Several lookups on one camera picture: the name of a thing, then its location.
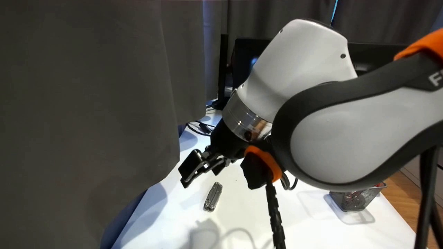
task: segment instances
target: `wooden floor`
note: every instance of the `wooden floor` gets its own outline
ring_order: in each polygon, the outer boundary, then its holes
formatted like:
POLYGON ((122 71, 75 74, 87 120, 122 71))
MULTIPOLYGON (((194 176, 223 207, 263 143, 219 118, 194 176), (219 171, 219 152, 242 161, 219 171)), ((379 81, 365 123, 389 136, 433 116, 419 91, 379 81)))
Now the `wooden floor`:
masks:
MULTIPOLYGON (((389 199, 392 206, 401 214, 401 217, 417 230, 418 210, 421 200, 419 188, 407 178, 403 172, 396 172, 385 181, 387 188, 383 189, 383 194, 389 199)), ((433 233, 429 233, 429 249, 439 249, 433 233)))

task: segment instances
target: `white tabletop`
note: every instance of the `white tabletop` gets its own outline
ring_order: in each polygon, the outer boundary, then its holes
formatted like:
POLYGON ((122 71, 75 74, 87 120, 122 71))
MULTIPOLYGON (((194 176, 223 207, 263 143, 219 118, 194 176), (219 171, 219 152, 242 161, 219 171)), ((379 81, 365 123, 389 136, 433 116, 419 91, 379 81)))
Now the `white tabletop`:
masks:
MULTIPOLYGON (((203 149, 206 145, 208 136, 185 131, 180 138, 181 160, 191 149, 203 149)), ((239 161, 219 175, 202 174, 188 188, 180 183, 180 163, 145 192, 113 247, 273 247, 264 188, 248 189, 239 161), (223 185, 223 192, 214 211, 205 211, 203 200, 214 181, 223 185)), ((288 249, 414 247, 414 230, 383 194, 367 207, 365 214, 374 217, 372 222, 346 224, 327 203, 328 190, 300 181, 293 190, 284 190, 279 182, 274 185, 288 249)))

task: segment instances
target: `white table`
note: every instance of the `white table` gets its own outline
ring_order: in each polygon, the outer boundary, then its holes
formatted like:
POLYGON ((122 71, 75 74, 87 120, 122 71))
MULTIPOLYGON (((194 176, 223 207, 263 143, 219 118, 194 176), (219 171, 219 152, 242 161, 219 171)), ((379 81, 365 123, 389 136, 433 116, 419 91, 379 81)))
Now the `white table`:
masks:
MULTIPOLYGON (((203 149, 208 143, 208 136, 185 131, 180 138, 181 160, 191 149, 203 149)), ((248 189, 239 161, 226 167, 219 175, 202 174, 188 188, 180 183, 180 163, 145 192, 115 247, 273 247, 264 188, 248 189), (205 211, 203 200, 214 181, 221 182, 223 192, 216 210, 205 211)), ((376 196, 367 207, 374 222, 350 225, 339 219, 325 201, 328 190, 304 182, 299 182, 293 190, 284 190, 279 182, 274 185, 288 249, 414 247, 414 230, 383 194, 376 196)))

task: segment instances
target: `gray curtain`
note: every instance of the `gray curtain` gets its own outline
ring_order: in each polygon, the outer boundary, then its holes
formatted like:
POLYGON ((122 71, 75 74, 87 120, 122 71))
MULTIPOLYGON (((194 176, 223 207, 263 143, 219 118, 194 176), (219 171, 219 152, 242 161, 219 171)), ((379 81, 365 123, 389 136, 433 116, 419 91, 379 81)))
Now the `gray curtain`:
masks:
MULTIPOLYGON (((411 2, 342 0, 335 27, 351 41, 410 41, 441 5, 411 2)), ((98 247, 111 222, 118 233, 120 210, 177 163, 177 124, 201 117, 216 95, 220 34, 231 49, 237 37, 271 38, 293 17, 328 22, 332 4, 3 1, 1 247, 98 247)))

